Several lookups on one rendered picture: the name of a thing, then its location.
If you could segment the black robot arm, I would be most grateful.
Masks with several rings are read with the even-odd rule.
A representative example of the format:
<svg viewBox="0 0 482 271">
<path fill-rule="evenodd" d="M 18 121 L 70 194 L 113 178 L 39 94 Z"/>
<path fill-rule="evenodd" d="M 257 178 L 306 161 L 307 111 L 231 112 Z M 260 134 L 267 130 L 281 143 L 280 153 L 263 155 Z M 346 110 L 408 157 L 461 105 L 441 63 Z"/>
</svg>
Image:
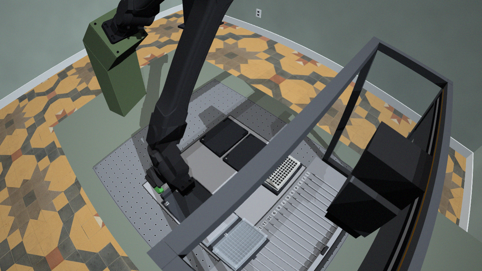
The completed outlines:
<svg viewBox="0 0 482 271">
<path fill-rule="evenodd" d="M 121 0 L 115 16 L 102 24 L 111 44 L 150 26 L 164 0 Z M 194 0 L 166 82 L 151 113 L 146 142 L 154 171 L 184 197 L 195 187 L 177 144 L 186 130 L 188 104 L 221 21 L 234 0 Z"/>
</svg>

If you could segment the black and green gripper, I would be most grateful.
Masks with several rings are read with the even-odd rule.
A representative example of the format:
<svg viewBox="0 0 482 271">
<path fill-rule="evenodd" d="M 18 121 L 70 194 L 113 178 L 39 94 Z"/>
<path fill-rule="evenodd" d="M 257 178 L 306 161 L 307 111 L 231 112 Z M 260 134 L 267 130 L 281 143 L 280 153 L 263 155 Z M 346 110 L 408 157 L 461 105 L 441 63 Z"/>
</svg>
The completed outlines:
<svg viewBox="0 0 482 271">
<path fill-rule="evenodd" d="M 158 194 L 161 194 L 164 192 L 164 189 L 161 187 L 163 186 L 164 184 L 162 183 L 161 180 L 159 180 L 159 178 L 157 177 L 155 171 L 154 171 L 154 167 L 158 168 L 157 166 L 155 165 L 152 165 L 147 171 L 147 175 L 145 176 L 146 180 L 148 181 L 148 183 L 155 189 L 155 191 L 158 193 Z"/>
</svg>

